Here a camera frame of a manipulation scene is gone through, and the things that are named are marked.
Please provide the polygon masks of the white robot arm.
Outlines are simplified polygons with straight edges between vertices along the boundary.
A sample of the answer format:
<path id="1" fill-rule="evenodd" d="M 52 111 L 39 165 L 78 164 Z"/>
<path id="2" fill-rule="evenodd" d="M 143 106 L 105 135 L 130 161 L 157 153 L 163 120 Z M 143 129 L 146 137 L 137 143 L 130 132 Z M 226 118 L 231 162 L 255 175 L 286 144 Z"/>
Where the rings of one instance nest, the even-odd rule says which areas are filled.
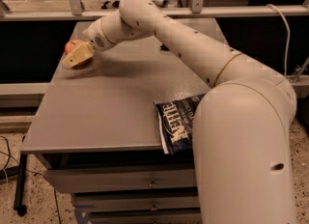
<path id="1" fill-rule="evenodd" d="M 210 86 L 192 133 L 203 224 L 297 224 L 289 142 L 296 95 L 285 76 L 163 14 L 152 0 L 120 0 L 84 36 L 66 44 L 64 67 L 155 36 Z"/>

